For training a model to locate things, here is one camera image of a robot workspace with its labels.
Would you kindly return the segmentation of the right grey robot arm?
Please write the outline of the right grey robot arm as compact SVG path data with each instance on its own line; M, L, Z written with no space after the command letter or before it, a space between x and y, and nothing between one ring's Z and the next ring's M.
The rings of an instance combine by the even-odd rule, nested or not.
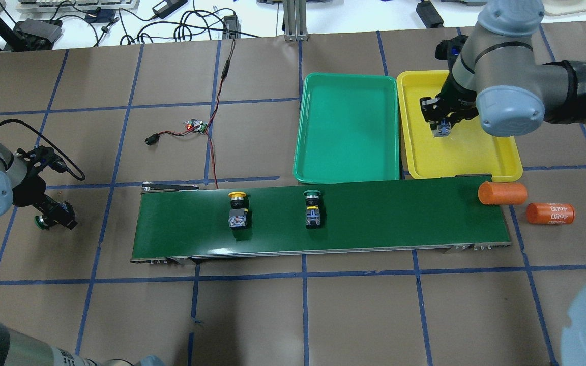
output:
M435 97L419 101L434 135L475 117L496 137L529 134L542 123L586 125L586 61L535 61L532 36L544 12L541 1L489 1L472 34L437 46L449 74Z

